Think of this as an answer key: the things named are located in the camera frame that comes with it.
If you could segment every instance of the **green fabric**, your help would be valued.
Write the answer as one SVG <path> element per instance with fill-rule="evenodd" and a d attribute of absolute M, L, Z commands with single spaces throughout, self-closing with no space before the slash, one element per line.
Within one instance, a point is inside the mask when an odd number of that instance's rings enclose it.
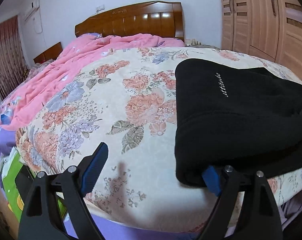
<path fill-rule="evenodd" d="M 20 194 L 18 192 L 18 189 L 16 188 L 16 183 L 15 183 L 16 176 L 18 175 L 20 169 L 23 166 L 23 164 L 19 162 L 19 158 L 20 158 L 20 154 L 16 152 L 16 155 L 13 158 L 10 168 L 8 170 L 8 174 L 6 177 L 2 179 L 2 182 L 8 202 L 10 204 L 10 208 L 12 212 L 15 214 L 15 216 L 17 217 L 18 221 L 20 222 L 24 204 L 21 200 Z M 58 206 L 59 206 L 61 217 L 64 217 L 64 215 L 67 212 L 67 209 L 62 204 L 60 198 L 58 198 Z"/>

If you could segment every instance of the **curtain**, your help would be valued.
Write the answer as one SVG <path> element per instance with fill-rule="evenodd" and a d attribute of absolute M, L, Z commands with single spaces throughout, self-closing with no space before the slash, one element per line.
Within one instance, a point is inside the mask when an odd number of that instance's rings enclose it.
<path fill-rule="evenodd" d="M 0 97 L 3 100 L 23 82 L 27 64 L 22 52 L 18 17 L 0 24 Z"/>

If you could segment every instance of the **wooden wardrobe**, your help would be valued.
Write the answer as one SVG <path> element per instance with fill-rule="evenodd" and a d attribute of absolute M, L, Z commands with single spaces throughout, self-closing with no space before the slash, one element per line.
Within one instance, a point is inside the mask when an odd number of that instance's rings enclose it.
<path fill-rule="evenodd" d="M 302 7 L 297 0 L 222 0 L 222 49 L 279 63 L 302 80 Z"/>

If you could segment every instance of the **folded black sweatshirt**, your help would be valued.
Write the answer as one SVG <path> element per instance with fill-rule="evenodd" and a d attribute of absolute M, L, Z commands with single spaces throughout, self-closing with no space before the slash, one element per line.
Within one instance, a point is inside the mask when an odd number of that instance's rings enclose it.
<path fill-rule="evenodd" d="M 181 62 L 175 76 L 180 182 L 205 186 L 208 165 L 268 178 L 302 167 L 302 85 L 201 59 Z"/>

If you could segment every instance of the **air conditioner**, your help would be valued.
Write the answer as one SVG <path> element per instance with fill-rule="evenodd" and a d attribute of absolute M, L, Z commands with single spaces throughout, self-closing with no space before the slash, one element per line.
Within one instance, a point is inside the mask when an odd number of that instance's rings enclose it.
<path fill-rule="evenodd" d="M 24 12 L 24 20 L 26 21 L 31 14 L 39 9 L 39 7 L 39 0 L 35 0 L 34 2 L 30 3 L 26 11 Z"/>

